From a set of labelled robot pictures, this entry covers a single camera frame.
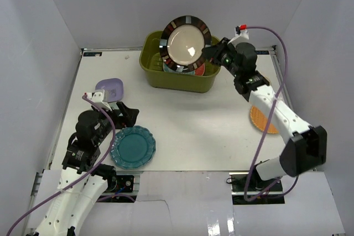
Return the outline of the black rimmed beige plate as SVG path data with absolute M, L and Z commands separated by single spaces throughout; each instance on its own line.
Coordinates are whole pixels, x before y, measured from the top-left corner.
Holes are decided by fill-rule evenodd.
M 163 30 L 159 41 L 164 66 L 176 73 L 193 72 L 205 63 L 202 49 L 212 45 L 206 23 L 193 15 L 173 19 Z

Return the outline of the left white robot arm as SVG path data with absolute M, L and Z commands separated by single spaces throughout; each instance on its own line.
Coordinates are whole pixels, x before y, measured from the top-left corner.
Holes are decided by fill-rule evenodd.
M 77 119 L 62 162 L 56 196 L 33 235 L 78 235 L 94 204 L 117 184 L 113 166 L 102 163 L 100 145 L 109 134 L 135 125 L 138 109 L 92 106 Z

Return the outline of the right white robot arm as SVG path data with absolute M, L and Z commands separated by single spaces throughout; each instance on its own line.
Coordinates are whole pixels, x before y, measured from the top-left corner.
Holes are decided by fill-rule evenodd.
M 263 191 L 271 179 L 285 175 L 296 177 L 326 162 L 326 130 L 322 126 L 313 127 L 276 97 L 269 81 L 256 69 L 258 56 L 252 44 L 233 46 L 224 38 L 216 45 L 203 48 L 202 54 L 210 63 L 229 71 L 237 92 L 270 118 L 285 143 L 278 157 L 255 165 L 249 178 L 254 190 Z

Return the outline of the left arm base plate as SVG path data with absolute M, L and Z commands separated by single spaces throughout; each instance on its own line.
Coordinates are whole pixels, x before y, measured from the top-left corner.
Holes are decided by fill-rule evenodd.
M 103 193 L 132 193 L 134 191 L 134 179 L 133 175 L 110 176 L 107 179 L 108 187 Z

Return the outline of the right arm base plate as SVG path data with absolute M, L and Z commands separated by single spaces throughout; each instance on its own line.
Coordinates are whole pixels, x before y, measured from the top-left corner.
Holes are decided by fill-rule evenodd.
M 246 187 L 246 179 L 248 176 L 248 172 L 230 172 L 229 177 L 226 179 L 226 183 L 231 186 L 232 196 L 237 199 L 244 199 L 244 190 Z M 267 181 L 263 181 L 261 179 L 257 179 L 255 175 L 253 175 L 250 179 L 247 196 L 252 197 L 265 190 L 268 186 L 270 186 L 274 181 L 276 183 L 269 188 L 267 191 L 263 192 L 258 198 L 263 199 L 267 197 L 276 197 L 283 194 L 283 186 L 280 180 L 278 179 L 270 179 Z

